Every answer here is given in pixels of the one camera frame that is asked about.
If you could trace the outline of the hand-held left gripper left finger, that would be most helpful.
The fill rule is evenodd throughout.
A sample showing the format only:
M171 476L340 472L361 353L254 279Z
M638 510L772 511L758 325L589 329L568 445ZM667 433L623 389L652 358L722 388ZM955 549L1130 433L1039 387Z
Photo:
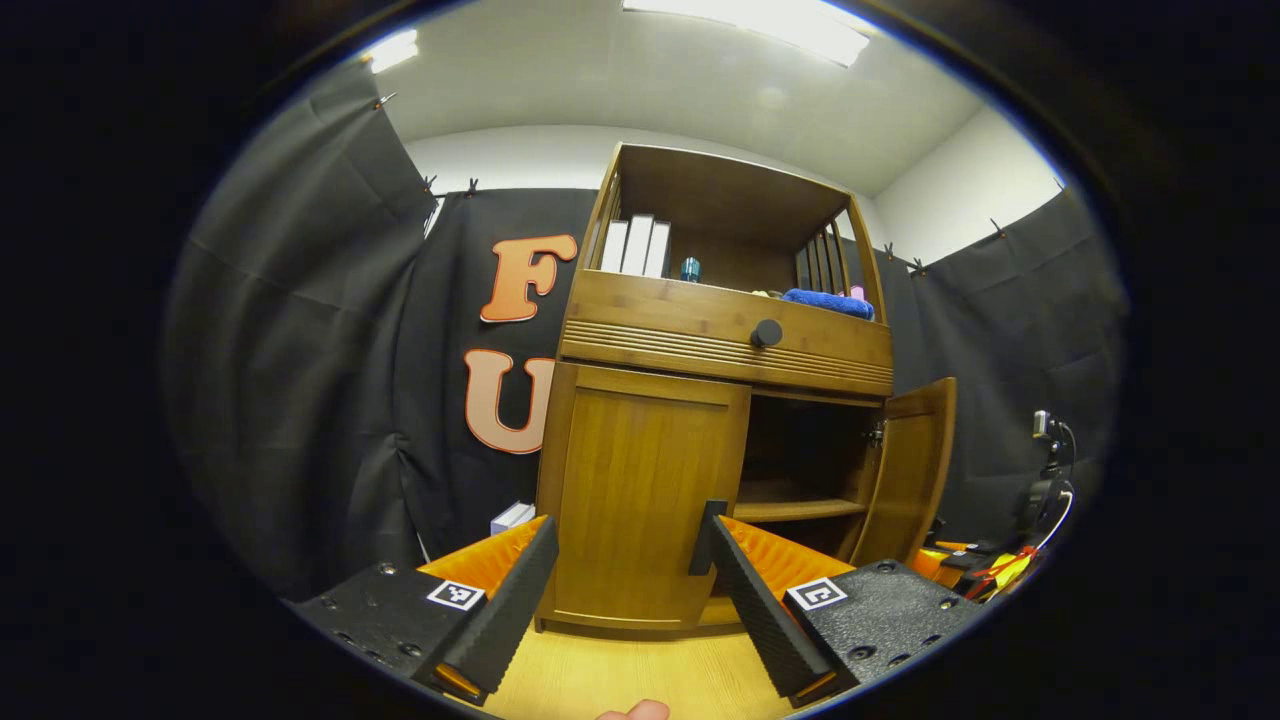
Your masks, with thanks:
M376 562L289 606L392 675L483 706L498 692L559 543L541 515L419 568Z

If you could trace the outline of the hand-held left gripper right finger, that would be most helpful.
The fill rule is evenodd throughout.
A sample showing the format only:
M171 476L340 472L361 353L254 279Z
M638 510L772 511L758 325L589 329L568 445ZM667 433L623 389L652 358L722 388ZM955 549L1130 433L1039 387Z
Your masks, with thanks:
M855 568L726 515L708 518L708 568L795 708L878 682L984 615L899 560Z

